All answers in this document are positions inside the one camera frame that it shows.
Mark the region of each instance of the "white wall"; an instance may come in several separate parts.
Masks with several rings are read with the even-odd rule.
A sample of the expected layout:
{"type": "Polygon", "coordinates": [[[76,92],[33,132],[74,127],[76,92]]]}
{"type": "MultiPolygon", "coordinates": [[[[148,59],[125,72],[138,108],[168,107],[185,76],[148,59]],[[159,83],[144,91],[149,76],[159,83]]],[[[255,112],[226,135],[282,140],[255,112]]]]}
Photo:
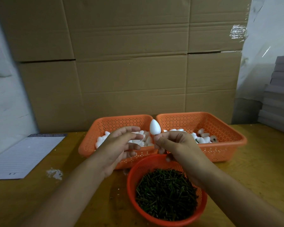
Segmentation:
{"type": "Polygon", "coordinates": [[[284,56],[284,0],[253,0],[243,46],[233,123],[257,121],[265,84],[284,56]]]}
{"type": "Polygon", "coordinates": [[[22,81],[0,29],[0,153],[37,131],[22,81]]]}

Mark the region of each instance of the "paper sheet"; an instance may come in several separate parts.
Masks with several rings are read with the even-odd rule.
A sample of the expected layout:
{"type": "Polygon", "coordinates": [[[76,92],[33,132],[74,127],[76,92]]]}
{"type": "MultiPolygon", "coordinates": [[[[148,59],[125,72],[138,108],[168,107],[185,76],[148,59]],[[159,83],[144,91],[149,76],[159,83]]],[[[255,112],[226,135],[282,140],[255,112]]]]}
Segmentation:
{"type": "Polygon", "coordinates": [[[32,134],[0,154],[0,179],[21,179],[67,134],[32,134]]]}

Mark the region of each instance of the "basket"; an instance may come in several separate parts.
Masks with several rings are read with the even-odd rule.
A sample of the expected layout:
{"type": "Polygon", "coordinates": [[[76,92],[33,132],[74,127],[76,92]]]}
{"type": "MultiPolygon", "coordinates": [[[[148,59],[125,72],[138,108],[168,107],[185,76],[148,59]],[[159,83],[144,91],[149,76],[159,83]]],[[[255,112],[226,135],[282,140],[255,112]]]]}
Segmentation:
{"type": "Polygon", "coordinates": [[[156,120],[162,132],[163,129],[183,128],[189,133],[197,133],[199,129],[204,128],[204,132],[215,135],[219,143],[199,144],[201,150],[212,162],[230,160],[237,147],[247,143],[245,136],[207,112],[159,114],[156,120]]]}
{"type": "MultiPolygon", "coordinates": [[[[103,136],[105,131],[112,132],[124,126],[138,126],[141,130],[149,131],[149,125],[152,121],[150,115],[130,115],[130,116],[114,116],[103,117],[94,121],[79,146],[79,154],[85,157],[90,156],[96,150],[95,144],[99,136],[103,136]]],[[[141,147],[136,150],[137,155],[131,158],[121,160],[115,169],[131,168],[142,158],[157,154],[158,150],[154,146],[141,147]]]]}
{"type": "Polygon", "coordinates": [[[147,174],[149,171],[154,169],[175,169],[181,172],[184,172],[181,165],[175,161],[167,162],[166,155],[152,155],[143,160],[139,161],[133,168],[131,168],[128,177],[127,177],[127,193],[131,203],[134,208],[148,221],[155,223],[161,226],[184,226],[192,223],[197,220],[203,213],[206,203],[207,203],[207,194],[201,188],[197,187],[196,194],[199,196],[197,199],[198,206],[194,214],[182,221],[164,221],[152,217],[151,215],[144,212],[140,206],[136,203],[136,187],[142,177],[147,174]]]}

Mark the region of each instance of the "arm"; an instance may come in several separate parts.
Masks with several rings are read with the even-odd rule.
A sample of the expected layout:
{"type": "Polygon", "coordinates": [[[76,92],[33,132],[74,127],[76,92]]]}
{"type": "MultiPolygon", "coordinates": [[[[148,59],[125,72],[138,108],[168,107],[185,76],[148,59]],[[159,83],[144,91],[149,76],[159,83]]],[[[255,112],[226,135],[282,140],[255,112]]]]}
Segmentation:
{"type": "Polygon", "coordinates": [[[141,140],[143,135],[132,133],[139,127],[123,127],[112,132],[96,152],[81,163],[23,226],[74,226],[104,178],[124,158],[136,155],[140,146],[128,143],[141,140]]]}
{"type": "Polygon", "coordinates": [[[177,160],[189,179],[204,189],[236,226],[284,226],[284,213],[215,166],[186,132],[164,132],[154,137],[167,161],[177,160]]]}

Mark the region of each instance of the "wooden table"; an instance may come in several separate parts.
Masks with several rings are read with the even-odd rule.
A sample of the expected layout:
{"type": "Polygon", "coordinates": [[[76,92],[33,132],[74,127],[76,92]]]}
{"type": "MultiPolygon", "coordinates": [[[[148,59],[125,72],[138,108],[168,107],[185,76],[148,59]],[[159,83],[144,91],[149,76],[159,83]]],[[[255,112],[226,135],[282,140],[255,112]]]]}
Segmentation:
{"type": "MultiPolygon", "coordinates": [[[[284,133],[262,124],[233,125],[248,139],[229,162],[217,166],[284,212],[284,133]]],[[[85,132],[69,133],[24,179],[0,180],[0,226],[18,226],[53,192],[84,158],[78,146],[85,132]],[[59,169],[62,180],[47,176],[59,169]]],[[[122,170],[102,182],[76,226],[155,226],[130,204],[122,170]]],[[[233,226],[209,198],[201,218],[191,226],[233,226]]]]}

